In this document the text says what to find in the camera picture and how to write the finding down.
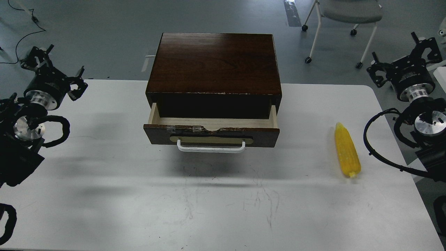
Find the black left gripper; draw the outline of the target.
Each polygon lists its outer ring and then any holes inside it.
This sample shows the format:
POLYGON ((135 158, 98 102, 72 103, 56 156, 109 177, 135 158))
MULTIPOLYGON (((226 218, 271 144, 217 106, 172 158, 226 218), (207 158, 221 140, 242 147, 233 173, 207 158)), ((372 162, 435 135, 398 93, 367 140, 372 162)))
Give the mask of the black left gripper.
POLYGON ((34 46, 25 58, 20 60, 21 68, 36 73, 24 91, 24 96, 30 98, 32 92, 45 92, 56 100, 56 102, 62 102, 68 94, 72 101, 76 101, 88 88, 88 84, 82 78, 85 70, 84 66, 81 66, 77 76, 67 76, 55 68, 51 62, 49 53, 53 48, 53 44, 50 44, 46 50, 34 46))

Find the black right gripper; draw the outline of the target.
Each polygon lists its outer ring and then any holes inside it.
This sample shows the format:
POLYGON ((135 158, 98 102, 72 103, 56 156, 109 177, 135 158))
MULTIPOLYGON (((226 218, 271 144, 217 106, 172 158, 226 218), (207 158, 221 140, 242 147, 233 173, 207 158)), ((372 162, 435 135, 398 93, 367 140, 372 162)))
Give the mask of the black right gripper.
POLYGON ((427 94, 435 90, 435 83, 426 67, 429 63, 427 60, 437 59, 438 48, 435 40, 434 38, 420 40, 415 32, 411 32, 411 37, 416 45, 410 56, 395 62, 380 62, 376 52, 372 52, 373 63, 367 68, 367 73, 376 87, 381 88, 389 81, 397 95, 407 95, 411 87, 425 89, 427 94), (427 59, 424 59, 423 53, 426 49, 430 51, 427 59), (384 76, 378 76, 378 71, 383 72, 384 76))

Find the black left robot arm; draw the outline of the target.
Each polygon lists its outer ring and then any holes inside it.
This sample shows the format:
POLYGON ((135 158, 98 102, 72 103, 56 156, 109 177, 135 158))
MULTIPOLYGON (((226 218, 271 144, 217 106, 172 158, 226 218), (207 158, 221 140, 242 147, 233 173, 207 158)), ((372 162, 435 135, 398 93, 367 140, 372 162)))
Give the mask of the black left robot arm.
POLYGON ((54 66, 49 58, 53 47, 30 49, 20 66, 33 71, 34 78, 22 97, 13 93, 1 100, 1 185, 21 184, 43 162, 41 147, 54 147, 67 140, 69 121, 48 112, 58 109, 65 96, 78 100, 88 87, 82 78, 84 66, 75 76, 67 76, 54 66))

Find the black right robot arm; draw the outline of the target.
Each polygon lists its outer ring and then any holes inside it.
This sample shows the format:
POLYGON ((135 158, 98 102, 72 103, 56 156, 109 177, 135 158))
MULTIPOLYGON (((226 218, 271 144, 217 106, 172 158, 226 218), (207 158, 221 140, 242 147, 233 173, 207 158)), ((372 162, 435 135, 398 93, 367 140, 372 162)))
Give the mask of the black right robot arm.
POLYGON ((365 126, 363 141, 369 155, 379 161, 401 172, 444 182, 445 99, 430 97, 436 85, 427 69, 428 64, 439 63, 442 57, 435 38, 420 39, 414 32, 411 36, 415 47, 409 55, 401 59, 391 63, 381 62, 376 53, 372 53, 374 62, 367 68, 367 72, 373 83, 380 88, 390 82, 397 99, 408 102, 409 105, 402 112, 389 108, 373 116, 365 126), (418 149, 416 155, 425 170, 396 164, 380 155, 369 143, 367 132, 370 125, 380 116, 390 113, 397 116, 393 128, 395 136, 406 146, 418 149))

